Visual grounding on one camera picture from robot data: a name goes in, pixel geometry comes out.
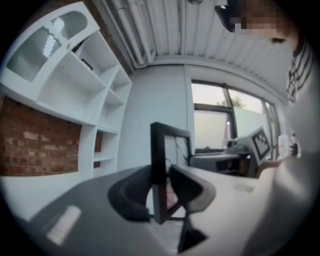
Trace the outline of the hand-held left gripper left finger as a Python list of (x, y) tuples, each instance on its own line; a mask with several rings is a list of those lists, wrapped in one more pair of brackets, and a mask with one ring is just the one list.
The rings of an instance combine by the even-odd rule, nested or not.
[(108, 200), (113, 209), (130, 222), (150, 222), (146, 206), (152, 187), (151, 166), (145, 165), (116, 173), (118, 180), (108, 190)]

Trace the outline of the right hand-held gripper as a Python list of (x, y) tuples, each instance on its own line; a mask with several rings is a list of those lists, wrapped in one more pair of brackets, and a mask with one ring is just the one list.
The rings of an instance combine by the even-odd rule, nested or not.
[(227, 154), (239, 155), (241, 157), (250, 156), (248, 177), (256, 176), (256, 169), (270, 152), (271, 146), (262, 126), (246, 136), (230, 140), (226, 148)]

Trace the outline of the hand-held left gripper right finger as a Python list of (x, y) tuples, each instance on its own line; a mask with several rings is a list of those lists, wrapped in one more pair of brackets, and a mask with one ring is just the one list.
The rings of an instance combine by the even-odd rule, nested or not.
[(178, 202), (187, 213), (203, 212), (215, 199), (215, 186), (186, 169), (172, 165), (168, 174)]

